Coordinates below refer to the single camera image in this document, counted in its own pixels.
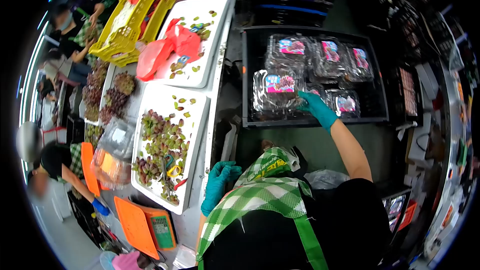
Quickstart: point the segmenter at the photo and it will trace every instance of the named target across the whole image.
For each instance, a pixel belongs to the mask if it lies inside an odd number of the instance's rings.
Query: yellow plastic crate
[[[110,35],[111,27],[115,17],[120,14],[120,11],[123,9],[128,0],[118,1],[119,3],[117,7],[105,24],[98,41],[90,48],[89,53],[100,57],[104,61],[114,63],[119,67],[123,67],[128,63],[138,61],[140,51],[138,51],[136,46],[141,44],[137,44],[137,42],[141,42],[146,45],[155,40],[163,18],[165,17],[167,11],[171,9],[175,3],[175,0],[160,0],[151,19],[148,21],[142,38],[138,39],[140,36],[140,25],[147,16],[148,9],[150,9],[155,1],[139,0],[132,11],[132,14],[127,20],[127,25],[112,33],[109,44],[104,46],[108,36]]]

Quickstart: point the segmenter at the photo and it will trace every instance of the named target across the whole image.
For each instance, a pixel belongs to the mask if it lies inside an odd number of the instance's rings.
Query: floor
[[[348,125],[365,151],[374,182],[387,180],[390,156],[396,133],[392,128],[375,124]],[[330,169],[347,173],[331,136],[320,127],[289,129],[242,129],[238,135],[236,160],[243,169],[260,154],[260,142],[271,140],[277,146],[293,147],[301,151],[308,162],[309,172]]]

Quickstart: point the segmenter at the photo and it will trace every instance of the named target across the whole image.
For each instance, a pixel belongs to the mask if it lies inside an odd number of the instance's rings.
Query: gloved hand
[[[235,161],[219,161],[208,174],[208,183],[205,188],[205,199],[201,204],[201,212],[208,217],[210,212],[223,198],[225,183],[237,179],[242,174],[240,166],[234,166]]]
[[[321,126],[330,133],[330,127],[338,118],[337,114],[330,110],[317,94],[298,91],[298,96],[305,99],[307,102],[302,103],[297,109],[304,112],[310,112],[315,118],[317,118]]]
[[[93,202],[92,202],[92,205],[94,208],[96,208],[96,210],[104,215],[104,216],[108,216],[109,213],[110,213],[110,210],[108,207],[105,207],[100,201],[98,201],[96,198],[93,199]]]

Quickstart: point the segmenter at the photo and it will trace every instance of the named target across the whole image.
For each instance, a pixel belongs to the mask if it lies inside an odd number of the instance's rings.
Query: white styrofoam tray
[[[106,70],[106,76],[105,76],[105,82],[103,83],[103,89],[102,89],[102,97],[100,98],[100,105],[98,106],[98,112],[102,109],[102,107],[105,105],[105,94],[107,93],[107,90],[110,89],[110,86],[112,85],[113,82],[113,73],[115,72],[115,65],[110,63],[108,65],[108,69]],[[83,119],[85,123],[92,124],[95,126],[103,126],[102,120],[100,120],[100,117],[96,121],[90,121],[87,118]]]
[[[186,99],[186,102],[179,103],[178,105],[183,106],[185,109],[183,111],[177,111],[174,102],[178,102],[181,98]],[[190,103],[190,99],[192,98],[196,100],[194,104]],[[207,119],[209,104],[210,99],[202,93],[179,87],[166,86],[159,81],[150,81],[146,85],[143,98],[141,99],[137,125],[135,128],[132,163],[135,162],[137,156],[140,156],[140,152],[143,152],[143,158],[146,159],[148,156],[145,146],[151,141],[142,140],[142,134],[144,131],[144,126],[142,124],[143,114],[147,113],[150,109],[164,118],[174,113],[175,117],[171,119],[171,122],[178,124],[179,120],[183,119],[185,123],[181,129],[182,134],[186,137],[184,142],[190,141],[187,160],[185,161],[183,168],[183,177],[178,176],[176,178],[179,178],[180,180],[188,178],[188,180],[175,192],[178,196],[179,205],[173,205],[171,202],[160,196],[160,194],[162,194],[162,184],[159,181],[152,181],[152,185],[147,187],[139,182],[138,173],[132,171],[131,184],[135,189],[139,190],[151,200],[178,215],[181,215],[188,207],[197,153],[202,140],[202,132]],[[189,112],[191,117],[185,118],[183,114],[186,112]]]
[[[188,63],[182,71],[185,73],[182,75],[176,75],[175,78],[170,79],[172,74],[170,65],[176,63],[180,58],[176,53],[172,53],[164,64],[165,70],[157,71],[154,79],[161,81],[165,85],[178,86],[178,87],[190,87],[190,88],[203,88],[208,81],[208,75],[210,74],[212,61],[214,55],[217,53],[215,45],[219,41],[220,33],[217,32],[219,27],[222,27],[223,21],[225,21],[225,6],[228,0],[185,0],[176,3],[171,9],[166,21],[160,29],[158,40],[165,38],[165,32],[167,26],[172,19],[184,17],[185,20],[180,20],[177,24],[185,22],[185,27],[190,28],[192,24],[209,23],[213,20],[213,25],[206,27],[210,30],[210,37],[200,43],[199,53],[204,52],[203,57],[195,62]],[[208,12],[214,11],[217,13],[215,17],[212,17]],[[192,67],[200,66],[198,72],[194,72]]]

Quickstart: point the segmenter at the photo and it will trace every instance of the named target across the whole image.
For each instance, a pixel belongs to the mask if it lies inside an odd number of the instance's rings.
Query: face mask
[[[57,27],[59,30],[63,31],[64,29],[66,29],[69,25],[70,25],[70,22],[72,21],[72,12],[69,12],[68,14],[68,17],[67,19],[65,20],[65,22],[63,22],[62,25],[60,25],[59,27]]]

